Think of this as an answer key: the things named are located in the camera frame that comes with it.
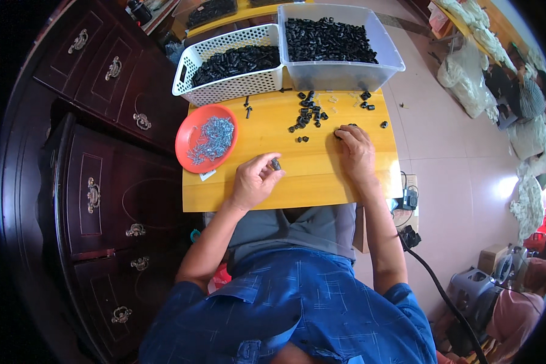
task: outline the gray pants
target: gray pants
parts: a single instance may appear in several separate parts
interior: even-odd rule
[[[229,266],[257,251],[291,246],[341,255],[354,264],[355,220],[355,203],[311,207],[294,223],[282,210],[249,211],[231,237]]]

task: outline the white label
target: white label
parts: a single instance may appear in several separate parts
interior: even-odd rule
[[[216,172],[217,172],[216,170],[212,170],[212,171],[209,171],[209,172],[206,172],[206,173],[201,173],[200,174],[200,179],[202,181],[205,181],[208,177],[212,176]]]

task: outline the tiled floor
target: tiled floor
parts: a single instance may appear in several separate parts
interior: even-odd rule
[[[403,1],[323,0],[365,6],[375,12],[424,25]],[[483,113],[471,119],[437,82],[441,51],[429,38],[385,25],[406,71],[383,88],[398,148],[400,167],[417,175],[419,233],[414,250],[444,287],[454,273],[477,264],[479,252],[495,243],[516,243],[517,221],[509,211],[519,164],[508,138]],[[409,106],[401,108],[400,103]],[[368,254],[358,254],[357,278],[372,285]],[[443,301],[423,266],[407,253],[410,286],[427,315],[437,317]]]

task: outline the drawer handle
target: drawer handle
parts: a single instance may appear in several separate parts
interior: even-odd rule
[[[122,62],[119,61],[119,57],[113,57],[113,62],[109,65],[109,71],[105,74],[105,80],[109,81],[111,77],[116,78],[119,76],[119,72],[122,70]]]
[[[133,114],[133,120],[136,121],[137,127],[139,127],[141,130],[148,130],[150,127],[152,127],[152,123],[148,120],[145,113]]]
[[[131,224],[129,230],[126,230],[127,237],[142,237],[146,234],[146,229],[142,224]]]
[[[69,47],[69,50],[67,51],[67,53],[73,54],[73,51],[80,50],[87,44],[88,39],[89,39],[89,34],[87,34],[87,29],[83,29],[81,33],[79,33],[79,36],[75,38],[73,45]]]
[[[89,211],[89,214],[93,214],[93,209],[99,208],[101,193],[99,192],[99,185],[95,183],[93,177],[89,177],[87,181],[87,187],[89,189],[89,192],[87,193],[87,198],[89,199],[87,211]]]
[[[131,261],[131,266],[135,267],[138,271],[146,270],[150,257],[142,257]]]
[[[113,310],[113,317],[111,318],[111,322],[114,324],[120,323],[124,324],[127,322],[127,319],[129,318],[129,315],[131,315],[133,311],[125,306],[121,306]]]

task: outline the red bowl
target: red bowl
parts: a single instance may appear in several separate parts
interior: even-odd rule
[[[201,164],[194,165],[192,164],[192,159],[188,158],[187,152],[196,146],[196,141],[202,133],[202,126],[213,116],[216,116],[217,118],[230,118],[229,121],[234,125],[233,141],[231,142],[229,149],[222,157],[216,158],[212,162],[207,158]],[[231,155],[238,135],[239,128],[237,121],[233,112],[229,108],[218,104],[201,106],[188,115],[188,117],[182,122],[180,129],[178,129],[178,134],[176,134],[176,141],[174,144],[176,158],[178,158],[178,162],[180,162],[186,171],[192,173],[206,173],[212,171],[216,167],[225,163],[226,158]]]

